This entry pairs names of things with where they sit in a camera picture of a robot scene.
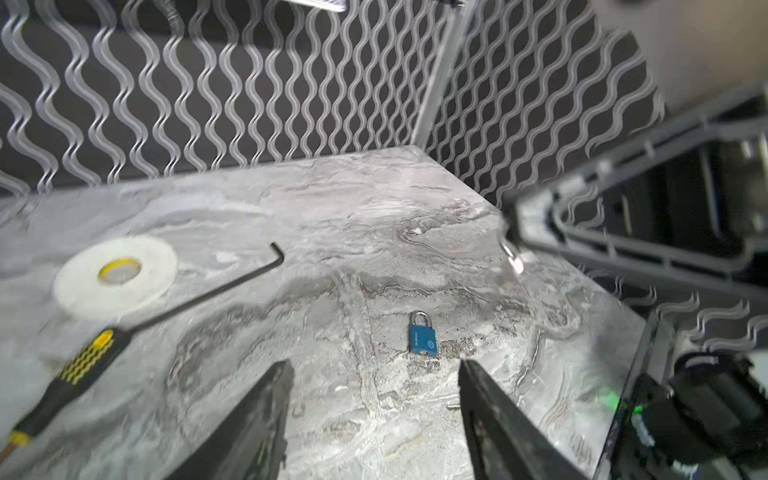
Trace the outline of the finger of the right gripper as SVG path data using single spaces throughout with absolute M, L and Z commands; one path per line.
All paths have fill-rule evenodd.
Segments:
M 724 92 L 510 197 L 504 236 L 635 280 L 767 296 L 767 87 Z

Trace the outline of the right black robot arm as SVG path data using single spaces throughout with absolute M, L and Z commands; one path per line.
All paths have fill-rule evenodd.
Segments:
M 765 476 L 766 83 L 712 97 L 503 211 L 511 256 L 562 256 L 647 319 L 599 471 Z

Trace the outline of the silver key with ring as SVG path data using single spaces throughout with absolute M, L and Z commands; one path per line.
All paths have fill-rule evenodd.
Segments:
M 517 276 L 521 275 L 525 270 L 525 266 L 520 253 L 504 236 L 500 236 L 498 242 L 514 274 Z

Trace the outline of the blue padlock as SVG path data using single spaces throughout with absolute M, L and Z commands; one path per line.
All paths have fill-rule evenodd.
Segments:
M 415 355 L 437 357 L 438 342 L 431 317 L 416 310 L 409 315 L 409 352 Z

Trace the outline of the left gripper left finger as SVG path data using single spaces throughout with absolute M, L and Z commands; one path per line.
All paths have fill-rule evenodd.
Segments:
M 294 369 L 274 363 L 170 479 L 275 479 L 284 463 Z

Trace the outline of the white tape roll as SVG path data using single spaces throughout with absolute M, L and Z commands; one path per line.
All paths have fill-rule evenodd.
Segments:
M 72 257 L 52 292 L 71 316 L 89 321 L 123 317 L 160 299 L 174 284 L 179 260 L 166 241 L 129 236 L 93 245 Z

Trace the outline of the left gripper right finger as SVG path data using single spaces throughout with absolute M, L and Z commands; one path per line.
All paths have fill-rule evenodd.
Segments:
M 584 477 L 477 361 L 460 362 L 458 385 L 476 479 L 565 480 Z

